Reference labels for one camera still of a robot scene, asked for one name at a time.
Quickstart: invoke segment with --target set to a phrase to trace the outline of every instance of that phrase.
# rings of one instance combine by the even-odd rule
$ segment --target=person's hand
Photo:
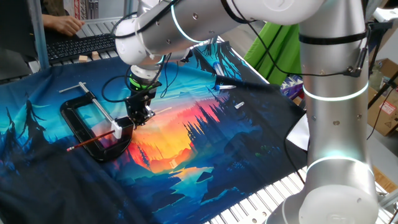
[[[43,15],[44,28],[53,29],[68,36],[75,35],[85,23],[72,16]]]

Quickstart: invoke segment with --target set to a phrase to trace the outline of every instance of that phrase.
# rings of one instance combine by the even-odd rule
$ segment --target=black keyboard
[[[92,37],[47,44],[50,63],[75,59],[80,55],[91,55],[94,51],[101,53],[114,49],[114,38],[110,34],[94,35]]]

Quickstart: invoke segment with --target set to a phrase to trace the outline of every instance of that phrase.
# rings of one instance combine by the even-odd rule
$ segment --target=robotic arm
[[[356,67],[366,48],[361,0],[143,2],[152,9],[122,21],[116,30],[117,36],[135,33],[116,39],[116,47],[137,78],[157,71],[163,55],[173,52],[170,57],[180,60],[187,48],[245,22],[240,13],[246,19],[299,23],[302,71],[318,75],[304,76],[311,135],[307,180],[304,189],[286,199],[266,223],[375,223],[378,204],[366,150],[368,67]],[[359,69],[361,74],[327,75],[347,69]]]

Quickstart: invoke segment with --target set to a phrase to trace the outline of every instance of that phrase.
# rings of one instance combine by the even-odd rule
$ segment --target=red pencil
[[[84,146],[84,145],[87,145],[88,143],[91,143],[91,142],[93,142],[93,141],[95,141],[95,140],[98,140],[98,139],[100,139],[100,138],[103,138],[103,137],[105,137],[105,136],[107,136],[107,135],[110,135],[110,134],[112,134],[112,133],[114,133],[114,130],[113,130],[113,131],[110,131],[110,132],[107,132],[107,133],[105,133],[105,134],[101,134],[101,135],[99,135],[99,136],[97,136],[97,137],[95,137],[95,138],[93,138],[93,139],[90,139],[90,140],[87,140],[87,141],[85,141],[85,142],[82,142],[82,143],[80,143],[80,144],[78,144],[78,145],[76,145],[76,146],[69,147],[69,148],[67,149],[67,151],[69,152],[69,151],[71,151],[71,150],[74,150],[74,149],[77,148],[77,147],[82,147],[82,146]]]

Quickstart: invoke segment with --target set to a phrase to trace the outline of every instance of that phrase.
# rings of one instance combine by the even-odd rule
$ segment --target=blue fabric
[[[229,43],[199,47],[189,60],[164,68],[150,105],[157,115],[135,130],[121,157],[106,163],[83,148],[66,151],[77,141],[60,105],[84,93],[58,91],[86,82],[112,117],[125,116],[124,103],[100,94],[106,80],[125,74],[119,58],[52,67],[0,86],[3,222],[204,223],[292,173],[284,139],[303,111],[277,86],[216,91],[222,83],[215,61],[228,77],[263,82]],[[111,99],[130,94],[122,79],[106,89]],[[96,134],[109,130],[94,106],[79,113]],[[297,166],[305,165],[300,149],[289,152]]]

